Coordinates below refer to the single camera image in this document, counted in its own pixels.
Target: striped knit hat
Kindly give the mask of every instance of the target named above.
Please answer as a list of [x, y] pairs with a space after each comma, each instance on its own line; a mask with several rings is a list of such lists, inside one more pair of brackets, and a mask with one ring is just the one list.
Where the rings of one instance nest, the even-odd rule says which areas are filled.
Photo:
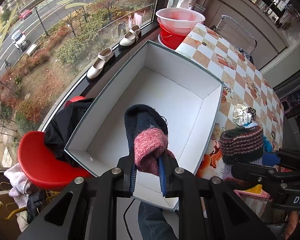
[[263, 129], [255, 126], [224, 131], [219, 143], [225, 164], [252, 162], [263, 154]]

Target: person's leg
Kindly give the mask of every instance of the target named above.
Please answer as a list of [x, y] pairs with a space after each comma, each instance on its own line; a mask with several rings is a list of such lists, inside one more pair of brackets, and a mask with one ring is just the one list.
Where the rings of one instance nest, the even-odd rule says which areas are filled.
[[141, 202], [138, 223], [143, 240], [177, 240], [172, 227], [165, 220], [162, 209]]

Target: white box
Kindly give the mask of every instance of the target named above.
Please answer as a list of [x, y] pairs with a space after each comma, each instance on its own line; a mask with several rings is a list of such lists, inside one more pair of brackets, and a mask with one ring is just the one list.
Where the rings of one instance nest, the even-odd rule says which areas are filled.
[[[94, 176], [129, 154], [124, 112], [145, 104], [167, 119], [169, 144], [178, 165], [196, 173], [220, 105], [223, 83], [183, 55], [147, 41], [114, 75], [76, 127], [65, 151]], [[138, 171], [133, 196], [175, 210], [162, 197], [159, 177]]]

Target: white plastic basin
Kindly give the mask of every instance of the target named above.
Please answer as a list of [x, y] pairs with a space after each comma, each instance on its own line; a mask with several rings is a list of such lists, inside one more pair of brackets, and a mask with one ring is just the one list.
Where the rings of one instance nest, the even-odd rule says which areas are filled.
[[165, 8], [156, 12], [158, 22], [171, 33], [188, 35], [197, 23], [203, 23], [205, 17], [195, 11], [183, 8]]

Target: car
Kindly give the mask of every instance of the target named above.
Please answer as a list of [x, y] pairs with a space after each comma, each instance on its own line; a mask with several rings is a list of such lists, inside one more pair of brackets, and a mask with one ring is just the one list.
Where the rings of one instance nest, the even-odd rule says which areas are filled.
[[32, 14], [31, 10], [25, 9], [22, 11], [22, 13], [19, 15], [20, 20], [25, 20], [27, 19], [30, 15]]
[[30, 44], [30, 41], [27, 40], [25, 32], [20, 30], [15, 31], [11, 35], [12, 43], [16, 46], [17, 49], [20, 49], [22, 52], [26, 50], [26, 47]]

